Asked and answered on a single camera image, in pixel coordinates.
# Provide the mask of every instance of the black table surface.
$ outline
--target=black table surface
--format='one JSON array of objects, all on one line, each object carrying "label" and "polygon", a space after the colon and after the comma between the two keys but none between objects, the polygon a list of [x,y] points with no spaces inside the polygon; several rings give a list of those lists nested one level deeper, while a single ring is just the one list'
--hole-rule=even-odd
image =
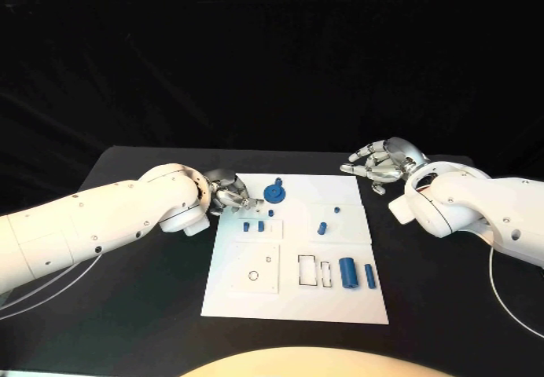
[{"label": "black table surface", "polygon": [[[163,163],[202,172],[228,167],[239,173],[340,175],[348,156],[112,147],[81,190],[137,179]],[[472,163],[466,157],[447,159]],[[469,233],[437,239],[414,221],[400,225],[388,202],[402,192],[401,183],[387,186],[385,196],[372,192],[366,179],[358,178],[358,185],[389,325],[200,317],[218,226],[210,217],[209,229],[193,237],[154,229],[105,254],[47,303],[0,321],[1,367],[174,376],[249,350],[322,346],[397,357],[453,375],[541,375],[544,339],[499,306],[489,285],[489,247]],[[535,266],[495,253],[493,273],[515,315],[544,331],[544,280]]]}]

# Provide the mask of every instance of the white paper sheet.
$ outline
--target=white paper sheet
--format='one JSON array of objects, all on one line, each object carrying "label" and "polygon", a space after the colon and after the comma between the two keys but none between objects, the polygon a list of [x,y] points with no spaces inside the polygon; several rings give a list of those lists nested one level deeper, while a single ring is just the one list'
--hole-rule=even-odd
[{"label": "white paper sheet", "polygon": [[[260,213],[241,210],[232,214],[226,209],[221,215],[202,315],[388,324],[366,217],[361,211],[356,178],[286,174],[238,174],[238,176],[245,182],[251,197],[262,198],[264,188],[274,183],[277,177],[283,179],[287,195],[278,204],[265,203]],[[340,213],[326,214],[327,208],[333,210],[335,207],[340,208]],[[271,218],[267,215],[268,209],[274,210]],[[333,242],[322,242],[322,239],[313,236],[313,230],[317,232],[323,216],[329,218],[330,225],[333,224],[329,233]],[[281,220],[281,236],[245,239],[241,235],[244,218],[261,219],[265,223],[267,220]],[[345,230],[333,232],[339,227],[345,227]],[[349,243],[335,240],[336,234],[346,234]],[[232,273],[239,270],[239,266],[235,267],[232,252],[234,245],[239,242],[251,243],[251,247],[255,244],[258,247],[260,243],[278,246],[277,293],[244,293],[239,289],[232,291],[231,282],[241,278],[234,276],[238,272]],[[299,285],[300,254],[314,255],[317,287]],[[356,264],[359,281],[356,289],[342,287],[337,261],[343,257],[352,257]],[[332,287],[323,287],[322,284],[320,262],[330,263]],[[369,289],[366,285],[363,269],[366,263],[372,265],[376,289]]]}]

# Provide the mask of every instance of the blue object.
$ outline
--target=blue object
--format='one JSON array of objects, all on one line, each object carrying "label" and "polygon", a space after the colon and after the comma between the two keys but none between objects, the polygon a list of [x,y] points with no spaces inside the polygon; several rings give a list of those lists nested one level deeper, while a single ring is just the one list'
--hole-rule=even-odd
[{"label": "blue object", "polygon": [[281,178],[275,178],[274,185],[267,186],[264,189],[264,200],[277,204],[286,199],[286,190],[281,187]]},{"label": "blue object", "polygon": [[319,233],[320,235],[324,235],[324,231],[326,231],[326,222],[322,222],[322,223],[319,224],[317,233]]},{"label": "blue object", "polygon": [[374,281],[372,265],[365,265],[368,287],[375,289],[376,282]]},{"label": "blue object", "polygon": [[342,258],[340,263],[340,274],[342,274],[342,287],[343,288],[356,288],[359,282],[356,281],[356,271],[353,258]]}]

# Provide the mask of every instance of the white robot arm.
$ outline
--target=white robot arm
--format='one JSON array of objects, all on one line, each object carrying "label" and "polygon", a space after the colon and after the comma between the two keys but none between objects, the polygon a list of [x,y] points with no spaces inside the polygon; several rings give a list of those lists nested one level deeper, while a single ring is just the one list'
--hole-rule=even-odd
[{"label": "white robot arm", "polygon": [[0,217],[0,294],[69,265],[141,238],[156,224],[192,236],[209,227],[206,210],[219,214],[255,207],[231,170],[208,179],[172,163],[138,181],[121,181]]},{"label": "white robot arm", "polygon": [[492,179],[473,167],[431,162],[398,137],[369,144],[349,160],[365,155],[365,166],[343,164],[340,170],[369,177],[379,194],[382,183],[405,180],[404,194],[388,205],[401,224],[415,219],[437,237],[472,232],[496,251],[544,267],[542,182]]}]

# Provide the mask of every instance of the white cable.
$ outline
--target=white cable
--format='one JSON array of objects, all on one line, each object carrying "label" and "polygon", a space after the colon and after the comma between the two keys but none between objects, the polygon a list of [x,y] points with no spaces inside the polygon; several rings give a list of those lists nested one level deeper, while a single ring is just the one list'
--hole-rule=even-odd
[{"label": "white cable", "polygon": [[92,266],[96,264],[98,262],[98,259],[102,257],[102,255],[99,255],[96,257],[96,259],[94,260],[92,264],[86,267],[86,270],[82,272],[82,274],[76,277],[76,279],[49,297],[46,298],[43,301],[40,301],[37,304],[32,305],[29,308],[8,314],[7,316],[3,316],[0,317],[0,320],[4,320],[6,318],[10,318],[13,316],[16,316],[17,314],[20,313],[24,313],[27,312],[30,309],[33,309],[36,306],[40,306],[42,304],[45,304],[49,300],[52,300],[52,298],[55,298],[75,283],[76,281],[84,277],[84,275],[86,274],[88,270],[92,268]]},{"label": "white cable", "polygon": [[502,305],[502,307],[505,308],[505,311],[506,313],[509,314],[509,316],[515,319],[515,322],[534,334],[534,335],[538,335],[541,338],[544,338],[544,335],[534,331],[519,320],[518,318],[515,317],[515,315],[512,314],[512,312],[508,310],[506,308],[506,305],[505,303],[502,302],[501,300],[501,297],[499,297],[499,293],[496,292],[496,288],[495,288],[495,282],[493,282],[493,247],[490,247],[490,252],[489,252],[489,281],[490,281],[490,287],[493,289],[493,292],[495,292],[495,296],[496,296],[496,299],[499,300],[499,303]]},{"label": "white cable", "polygon": [[13,306],[14,304],[19,304],[26,298],[29,298],[32,295],[34,295],[45,287],[47,287],[49,285],[52,285],[76,268],[78,265],[79,265],[79,263],[76,263],[69,269],[66,269],[63,271],[63,273],[60,273],[59,275],[56,275],[53,279],[50,279],[39,288],[36,288],[23,297],[19,297],[13,302],[10,302],[8,304],[6,304],[4,306],[0,306],[0,312],[6,308],[8,308],[10,306]]}]

